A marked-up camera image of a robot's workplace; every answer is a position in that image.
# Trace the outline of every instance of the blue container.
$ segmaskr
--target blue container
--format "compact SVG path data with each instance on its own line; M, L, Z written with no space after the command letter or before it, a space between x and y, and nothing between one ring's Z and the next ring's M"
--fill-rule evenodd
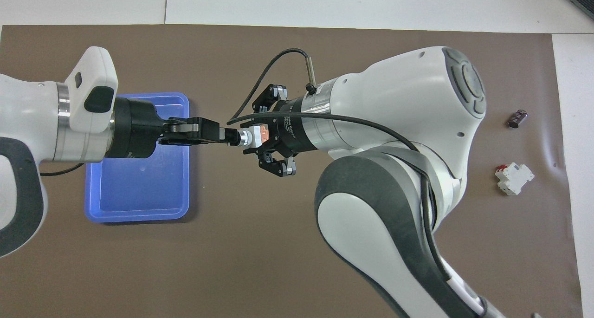
M122 95L152 102L164 119L188 117L179 92ZM157 145L146 159L87 164L84 212L95 223L178 219L189 207L189 147Z

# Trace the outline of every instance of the brown surface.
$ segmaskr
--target brown surface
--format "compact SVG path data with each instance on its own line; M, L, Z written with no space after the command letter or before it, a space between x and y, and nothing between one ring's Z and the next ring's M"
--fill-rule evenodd
M312 55L318 81L420 47L458 48L481 73L488 111L466 197L437 234L441 253L511 318L581 317L550 35L245 26L4 26L2 35L0 73L63 80L88 46L100 45L120 94L180 91L191 115L221 122L287 47ZM270 82L303 95L303 58L280 60ZM517 109L530 117L507 129ZM0 316L394 316L318 234L312 200L327 155L299 155L297 176L285 179L224 145L195 147L192 161L184 223L91 223L83 170L44 179L45 224L0 260ZM536 175L520 196L496 187L494 168L507 162Z

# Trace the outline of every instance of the round button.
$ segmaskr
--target round button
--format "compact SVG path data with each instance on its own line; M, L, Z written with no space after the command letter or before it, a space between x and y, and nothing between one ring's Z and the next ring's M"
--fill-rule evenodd
M471 91L472 95L477 98L481 98L483 96L481 79L470 64L465 64L462 67L462 77L464 78L464 82Z

